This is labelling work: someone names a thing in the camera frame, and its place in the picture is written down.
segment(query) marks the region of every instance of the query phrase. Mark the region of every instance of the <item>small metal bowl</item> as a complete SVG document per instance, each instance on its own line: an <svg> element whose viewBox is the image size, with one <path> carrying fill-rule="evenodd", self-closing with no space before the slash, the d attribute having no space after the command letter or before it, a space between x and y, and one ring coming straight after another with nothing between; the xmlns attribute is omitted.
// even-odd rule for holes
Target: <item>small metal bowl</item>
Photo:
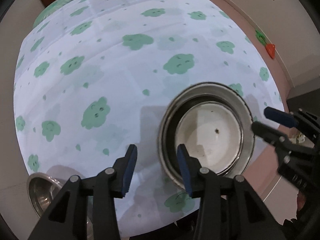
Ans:
<svg viewBox="0 0 320 240"><path fill-rule="evenodd" d="M252 157L254 149L254 134L251 131L252 115L245 101L231 88L220 83L203 82L192 85L170 103L160 124L158 135L158 154L161 165L168 177L181 189L184 189L184 185L176 157L177 143L180 143L177 132L185 129L183 122L193 109L209 104L224 108L235 120L234 123L237 124L239 131L236 139L239 145L233 153L234 158L229 159L223 168L215 172L233 178L244 172ZM190 156L198 157L194 149L188 152Z"/></svg>
<svg viewBox="0 0 320 240"><path fill-rule="evenodd" d="M28 197L39 217L43 215L64 184L64 180L54 179L41 172L33 173L28 177ZM93 240L93 227L89 217L87 217L87 240Z"/></svg>

